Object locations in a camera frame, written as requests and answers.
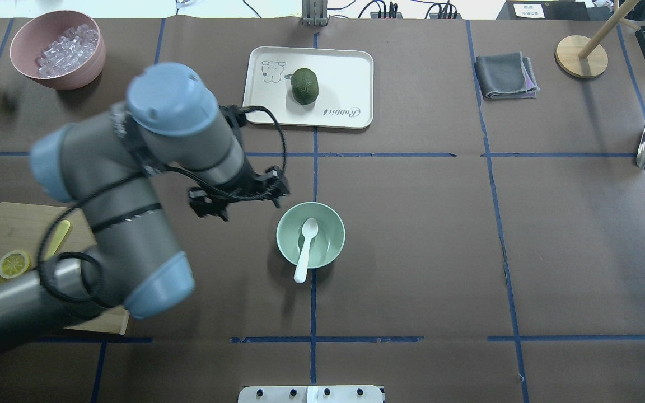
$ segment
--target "cartoon bear drawing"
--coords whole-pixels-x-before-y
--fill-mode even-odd
[[[282,71],[285,69],[285,62],[262,62],[263,81],[280,82]]]

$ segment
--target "white label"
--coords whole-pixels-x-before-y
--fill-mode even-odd
[[[544,18],[544,10],[540,4],[514,4],[514,13],[523,18]]]

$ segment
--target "gray cloth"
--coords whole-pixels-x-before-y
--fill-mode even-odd
[[[489,99],[535,99],[539,86],[529,57],[522,53],[477,56],[474,63],[482,94]]]

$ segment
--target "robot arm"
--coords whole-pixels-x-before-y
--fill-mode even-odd
[[[253,171],[231,130],[244,123],[234,107],[218,108],[192,69],[161,63],[136,77],[110,114],[39,141],[31,150],[34,177],[54,199],[82,204],[97,246],[0,285],[0,352],[119,304],[140,319],[189,296],[186,254],[148,176],[175,170],[200,181],[189,191],[200,217],[227,220],[226,205],[240,200],[278,206],[289,193],[283,172]],[[184,169],[168,165],[174,162]]]

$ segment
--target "avocado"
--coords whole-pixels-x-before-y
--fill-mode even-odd
[[[317,99],[317,76],[311,69],[302,67],[297,69],[290,79],[292,97],[301,105],[315,102]]]

